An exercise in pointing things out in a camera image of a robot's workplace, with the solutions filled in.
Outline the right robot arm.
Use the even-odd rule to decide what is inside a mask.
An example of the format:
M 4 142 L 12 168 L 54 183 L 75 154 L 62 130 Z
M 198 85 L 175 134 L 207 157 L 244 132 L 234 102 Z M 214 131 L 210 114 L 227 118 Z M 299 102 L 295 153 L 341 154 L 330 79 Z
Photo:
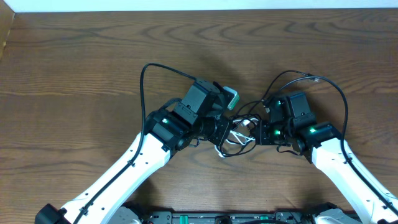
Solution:
M 261 101 L 268 119 L 252 131 L 256 144 L 284 146 L 322 171 L 363 223 L 397 223 L 397 197 L 359 161 L 343 134 L 331 123 L 318 123 L 303 92 Z

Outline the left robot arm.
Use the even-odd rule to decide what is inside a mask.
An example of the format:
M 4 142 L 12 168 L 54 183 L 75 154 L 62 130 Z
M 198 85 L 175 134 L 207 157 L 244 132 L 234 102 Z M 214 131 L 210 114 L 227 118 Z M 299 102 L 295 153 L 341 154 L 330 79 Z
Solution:
M 35 223 L 108 223 L 132 193 L 192 140 L 221 146 L 232 122 L 224 116 L 238 92 L 217 82 L 193 82 L 184 98 L 172 98 L 145 120 L 128 150 L 89 188 L 57 209 L 44 206 Z

